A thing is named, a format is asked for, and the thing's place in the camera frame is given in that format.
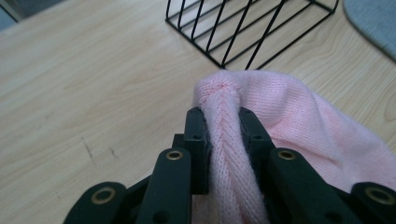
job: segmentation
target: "metal wire frame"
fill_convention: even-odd
[[[259,65],[257,67],[257,69],[262,69],[265,65],[267,65],[269,62],[271,62],[273,59],[275,59],[281,53],[283,53],[286,49],[290,48],[293,44],[295,44],[297,41],[299,41],[305,35],[307,35],[312,30],[314,30],[316,27],[318,27],[322,22],[326,21],[335,12],[335,10],[337,9],[337,6],[338,6],[338,2],[339,2],[339,0],[336,0],[333,8],[331,8],[331,7],[323,5],[322,3],[320,3],[317,0],[307,0],[307,5],[305,7],[303,7],[299,11],[295,12],[293,15],[291,15],[285,21],[280,23],[277,27],[273,28],[274,22],[275,22],[275,20],[276,20],[276,18],[278,16],[280,10],[284,6],[284,4],[286,2],[288,2],[288,0],[280,0],[280,3],[278,5],[276,5],[275,7],[272,7],[268,11],[264,12],[255,21],[252,21],[251,23],[249,23],[248,25],[246,25],[245,27],[242,28],[242,23],[244,22],[244,19],[245,19],[246,15],[248,14],[248,11],[249,11],[250,7],[252,5],[254,5],[254,4],[256,4],[257,2],[259,2],[259,0],[254,0],[254,1],[253,0],[247,0],[247,4],[246,4],[245,7],[242,7],[240,9],[236,10],[233,14],[229,15],[228,17],[226,17],[226,18],[224,18],[222,20],[220,20],[220,18],[221,18],[221,15],[223,13],[224,6],[228,2],[228,0],[223,0],[220,4],[215,5],[214,7],[210,8],[209,10],[207,10],[204,13],[202,12],[202,9],[203,9],[205,0],[197,0],[197,1],[193,2],[193,3],[191,3],[188,6],[185,6],[186,5],[186,0],[182,0],[181,6],[180,6],[180,11],[175,13],[175,14],[173,14],[173,15],[169,15],[169,9],[170,9],[170,6],[171,6],[171,1],[172,0],[168,0],[168,4],[167,4],[167,8],[166,8],[165,21],[169,25],[171,25],[176,31],[178,31],[182,36],[184,36],[191,44],[193,44],[198,50],[200,50],[210,61],[212,61],[219,68],[226,68],[226,66],[228,64],[234,62],[235,60],[237,60],[241,56],[247,54],[247,52],[249,50],[255,48],[253,53],[249,57],[248,63],[246,65],[246,67],[245,67],[246,70],[248,70],[249,67],[251,66],[253,60],[255,59],[257,53],[259,52],[259,50],[260,50],[260,48],[262,46],[262,43],[266,39],[266,37],[268,37],[269,35],[273,34],[277,30],[282,28],[288,22],[294,20],[298,15],[300,15],[302,12],[304,12],[305,10],[307,10],[308,8],[310,8],[312,6],[320,7],[320,8],[324,9],[327,12],[326,16],[324,16],[323,18],[318,20],[318,22],[316,22],[314,25],[312,25],[310,28],[308,28],[305,32],[303,32],[302,34],[297,36],[294,40],[289,42],[289,44],[287,44],[284,48],[282,48],[280,51],[278,51],[273,56],[271,56],[269,59],[267,59],[264,63]],[[190,21],[185,22],[184,24],[181,24],[183,13],[188,11],[188,10],[196,9],[197,7],[198,7],[198,9],[197,9],[196,17],[193,20],[190,20]],[[198,24],[199,20],[202,17],[208,15],[209,13],[213,13],[213,11],[215,11],[217,9],[219,10],[219,13],[218,13],[218,15],[216,17],[216,21],[213,24],[213,26],[207,28],[205,31],[203,31],[199,35],[196,35],[195,31],[196,31],[196,27],[197,27],[197,24]],[[236,17],[237,15],[240,15],[241,13],[242,13],[241,19],[238,22],[238,25],[236,26],[236,29],[235,29],[233,35],[228,36],[227,38],[222,40],[220,43],[218,43],[216,46],[212,47],[211,45],[212,45],[213,36],[214,36],[215,32],[217,31],[218,27],[221,26],[223,23],[229,21],[230,19]],[[260,39],[256,40],[255,42],[253,42],[252,44],[250,44],[247,48],[245,48],[245,49],[241,50],[240,52],[238,52],[231,59],[228,59],[230,50],[233,47],[233,43],[234,43],[235,39],[238,37],[238,35],[240,35],[241,33],[245,32],[249,27],[251,27],[256,22],[258,22],[258,21],[270,16],[272,13],[273,13],[273,16],[272,16],[270,22],[268,23],[267,27],[265,28],[264,33],[262,34],[262,37]],[[173,20],[175,18],[177,18],[177,23],[176,24],[172,23],[172,21],[171,21],[171,20]],[[187,35],[185,32],[183,32],[184,28],[191,27],[191,26],[192,26],[192,31],[191,31],[190,35]],[[202,48],[201,46],[199,46],[197,44],[196,41],[198,39],[202,38],[203,36],[208,35],[208,34],[210,34],[210,37],[209,37],[205,47]],[[220,47],[223,47],[225,44],[227,44],[227,42],[229,42],[229,45],[227,47],[227,50],[226,50],[224,56],[222,57],[222,60],[220,60],[220,61],[216,60],[212,56],[211,53],[213,51],[215,51],[216,49],[218,49]]]

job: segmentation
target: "pink knitted fabric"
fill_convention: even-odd
[[[372,181],[396,189],[396,159],[386,144],[299,80],[265,71],[219,71],[195,87],[213,151],[210,192],[193,199],[194,223],[268,223],[240,133],[239,107],[252,110],[276,147],[299,151],[344,191]]]

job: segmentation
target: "black wire basket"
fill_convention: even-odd
[[[326,21],[339,0],[168,0],[166,22],[220,68],[261,69]]]

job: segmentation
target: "fabric fold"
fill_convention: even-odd
[[[205,114],[213,145],[210,192],[194,197],[194,223],[268,223],[242,142],[241,106],[277,147],[299,151],[328,184],[350,191],[372,181],[396,189],[396,159],[386,144],[296,78],[221,70],[196,85],[193,104]]]

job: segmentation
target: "light wood surface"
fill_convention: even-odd
[[[269,66],[396,153],[396,66],[329,20]],[[218,68],[164,22],[166,1],[68,0],[0,33],[0,223],[62,223],[90,186],[129,187],[182,133]]]

